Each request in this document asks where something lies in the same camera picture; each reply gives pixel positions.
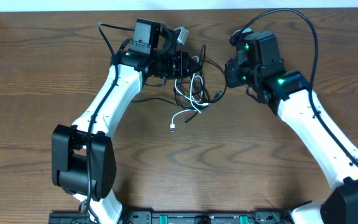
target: wood grain surface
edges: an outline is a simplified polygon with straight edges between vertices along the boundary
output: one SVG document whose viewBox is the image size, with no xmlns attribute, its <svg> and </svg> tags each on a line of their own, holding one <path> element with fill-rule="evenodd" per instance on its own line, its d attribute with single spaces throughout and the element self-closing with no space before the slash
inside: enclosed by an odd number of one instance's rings
<svg viewBox="0 0 358 224">
<path fill-rule="evenodd" d="M 184 50 L 222 67 L 235 55 L 227 38 L 261 10 L 0 13 L 0 223 L 46 223 L 52 210 L 76 210 L 78 201 L 51 180 L 51 134 L 89 106 L 108 74 L 109 50 L 96 27 L 103 21 L 134 27 L 138 17 L 184 26 Z M 315 90 L 339 127 L 358 146 L 358 9 L 302 9 L 316 26 L 319 64 Z M 256 22 L 278 37 L 288 70 L 309 77 L 313 44 L 296 15 Z M 132 33 L 107 30 L 115 49 Z M 205 66 L 214 93 L 223 76 Z M 172 82 L 145 87 L 136 99 L 173 99 Z M 297 135 L 245 88 L 186 125 L 179 109 L 162 101 L 132 103 L 113 140 L 113 190 L 126 205 L 154 210 L 287 208 L 330 193 L 326 179 Z"/>
</svg>

